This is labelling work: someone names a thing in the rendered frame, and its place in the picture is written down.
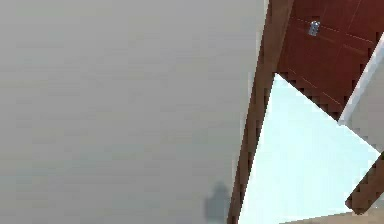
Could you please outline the brown door frame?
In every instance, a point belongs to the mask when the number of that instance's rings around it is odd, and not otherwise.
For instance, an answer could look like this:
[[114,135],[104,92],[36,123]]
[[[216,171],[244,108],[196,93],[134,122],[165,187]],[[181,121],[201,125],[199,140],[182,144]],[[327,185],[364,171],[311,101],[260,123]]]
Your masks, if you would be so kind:
[[[294,0],[268,0],[259,55],[252,84],[244,134],[234,178],[230,206],[225,224],[239,224],[251,169],[260,139],[273,79],[278,73],[278,64],[284,46],[285,35]],[[341,116],[336,121],[347,123],[361,96],[367,89],[377,65],[384,53],[384,32],[368,61]]]

